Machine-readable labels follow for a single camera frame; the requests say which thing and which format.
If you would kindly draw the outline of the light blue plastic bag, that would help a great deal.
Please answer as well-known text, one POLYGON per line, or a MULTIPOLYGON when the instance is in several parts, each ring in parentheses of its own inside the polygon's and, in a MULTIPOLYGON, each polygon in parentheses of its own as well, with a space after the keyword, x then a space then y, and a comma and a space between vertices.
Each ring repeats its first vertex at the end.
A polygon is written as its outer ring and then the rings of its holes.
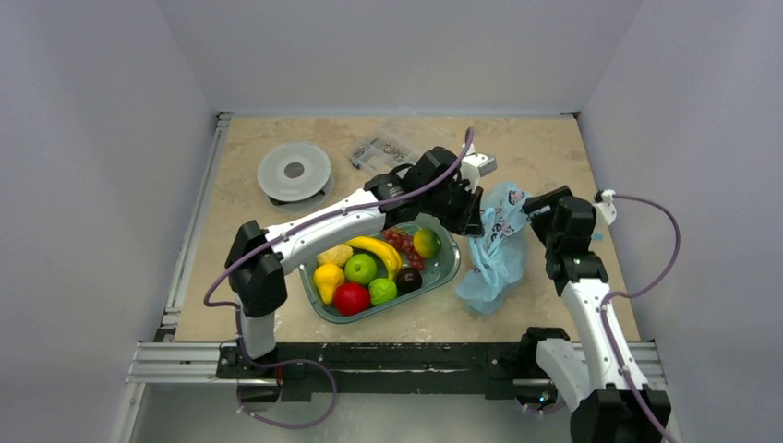
POLYGON ((480 221, 484 233, 467 239, 471 267, 456 288, 464 308, 489 315, 523 280, 527 260, 523 204, 530 194, 513 182, 494 186, 483 197, 480 221))

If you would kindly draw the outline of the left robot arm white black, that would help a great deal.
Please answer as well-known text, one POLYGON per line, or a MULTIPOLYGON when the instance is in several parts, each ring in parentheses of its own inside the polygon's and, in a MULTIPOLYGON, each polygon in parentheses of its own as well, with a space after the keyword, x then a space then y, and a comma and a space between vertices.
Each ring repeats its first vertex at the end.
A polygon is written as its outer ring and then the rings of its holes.
POLYGON ((236 295, 232 304, 243 350, 239 364, 252 377, 275 365, 275 312, 287 299, 285 277, 317 254, 360 235, 379 233, 420 214, 436 218, 450 233, 479 236, 483 190, 479 180, 494 172, 489 154, 460 154, 435 147, 413 165, 378 174, 343 200, 288 223, 243 224, 225 262, 222 279, 236 295))

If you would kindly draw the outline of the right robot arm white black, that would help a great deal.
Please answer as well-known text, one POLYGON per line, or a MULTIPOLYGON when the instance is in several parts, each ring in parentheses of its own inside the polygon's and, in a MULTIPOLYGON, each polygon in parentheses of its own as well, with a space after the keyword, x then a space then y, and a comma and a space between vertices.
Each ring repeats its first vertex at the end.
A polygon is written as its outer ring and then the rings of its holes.
POLYGON ((521 347, 518 362, 532 376, 544 372, 568 407, 574 442, 673 442, 671 405, 632 356, 612 301, 601 258, 592 251, 596 223, 612 224, 615 193, 596 201, 576 197, 567 186, 523 204, 545 247, 546 272, 578 330, 581 347, 558 338, 521 347))

